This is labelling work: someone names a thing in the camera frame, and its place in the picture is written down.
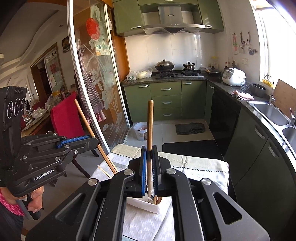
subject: glass door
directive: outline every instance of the glass door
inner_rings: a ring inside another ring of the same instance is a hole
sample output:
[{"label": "glass door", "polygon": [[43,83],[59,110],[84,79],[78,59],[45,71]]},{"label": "glass door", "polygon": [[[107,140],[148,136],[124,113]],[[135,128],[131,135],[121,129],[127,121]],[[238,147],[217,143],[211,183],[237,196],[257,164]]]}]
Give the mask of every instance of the glass door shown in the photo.
[{"label": "glass door", "polygon": [[124,142],[130,129],[109,22],[106,4],[68,1],[69,40],[83,111],[108,153]]}]

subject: white tile backsplash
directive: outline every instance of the white tile backsplash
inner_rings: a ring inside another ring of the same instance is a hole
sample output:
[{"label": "white tile backsplash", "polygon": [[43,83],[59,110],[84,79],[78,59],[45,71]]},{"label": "white tile backsplash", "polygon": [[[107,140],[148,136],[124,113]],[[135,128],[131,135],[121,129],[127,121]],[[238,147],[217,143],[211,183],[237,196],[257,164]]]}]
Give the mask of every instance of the white tile backsplash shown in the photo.
[{"label": "white tile backsplash", "polygon": [[190,61],[200,66],[208,66],[211,56],[215,56],[215,35],[197,34],[152,34],[125,37],[130,70],[141,71],[166,59],[175,64],[174,70],[183,69]]}]

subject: gas stove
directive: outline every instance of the gas stove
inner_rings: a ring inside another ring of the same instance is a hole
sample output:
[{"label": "gas stove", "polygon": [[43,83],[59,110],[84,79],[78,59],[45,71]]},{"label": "gas stove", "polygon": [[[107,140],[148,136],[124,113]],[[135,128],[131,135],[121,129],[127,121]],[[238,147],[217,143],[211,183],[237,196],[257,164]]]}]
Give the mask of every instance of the gas stove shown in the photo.
[{"label": "gas stove", "polygon": [[199,70],[173,70],[173,71],[160,71],[159,74],[156,74],[156,79],[162,78],[182,78],[182,77],[189,77],[189,78],[197,78],[203,79],[204,76],[200,73]]}]

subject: trash bin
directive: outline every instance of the trash bin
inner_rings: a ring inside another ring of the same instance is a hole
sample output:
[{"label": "trash bin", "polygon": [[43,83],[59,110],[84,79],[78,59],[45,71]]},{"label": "trash bin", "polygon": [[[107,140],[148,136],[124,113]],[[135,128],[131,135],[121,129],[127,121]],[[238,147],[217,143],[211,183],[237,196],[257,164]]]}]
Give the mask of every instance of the trash bin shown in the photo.
[{"label": "trash bin", "polygon": [[133,126],[139,141],[147,140],[147,122],[139,122]]}]

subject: black appliance door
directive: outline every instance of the black appliance door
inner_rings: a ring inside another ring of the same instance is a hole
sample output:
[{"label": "black appliance door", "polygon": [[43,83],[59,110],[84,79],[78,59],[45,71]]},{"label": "black appliance door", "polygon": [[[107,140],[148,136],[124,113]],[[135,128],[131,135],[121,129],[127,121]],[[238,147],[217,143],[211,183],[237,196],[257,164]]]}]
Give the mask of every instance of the black appliance door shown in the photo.
[{"label": "black appliance door", "polygon": [[240,106],[230,96],[215,88],[209,128],[223,157],[236,127],[239,112]]}]

